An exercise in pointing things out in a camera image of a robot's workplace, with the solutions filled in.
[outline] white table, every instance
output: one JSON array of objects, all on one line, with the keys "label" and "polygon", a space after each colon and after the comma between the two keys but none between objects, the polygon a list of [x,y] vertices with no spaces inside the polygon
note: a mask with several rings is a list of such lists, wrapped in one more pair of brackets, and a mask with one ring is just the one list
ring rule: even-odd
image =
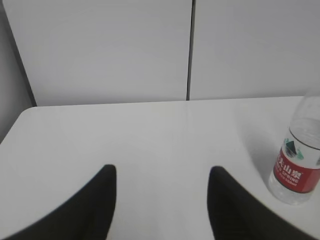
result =
[{"label": "white table", "polygon": [[110,240],[212,240],[211,167],[320,237],[320,192],[274,198],[269,175],[300,97],[35,107],[0,145],[0,239],[39,220],[105,164],[117,168]]}]

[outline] cabinet door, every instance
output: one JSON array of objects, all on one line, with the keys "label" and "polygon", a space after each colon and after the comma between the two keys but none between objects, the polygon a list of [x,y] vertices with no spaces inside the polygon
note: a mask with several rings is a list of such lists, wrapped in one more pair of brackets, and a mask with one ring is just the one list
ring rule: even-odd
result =
[{"label": "cabinet door", "polygon": [[190,99],[320,86],[320,1],[197,0]]},{"label": "cabinet door", "polygon": [[4,0],[39,106],[185,100],[192,0]]}]

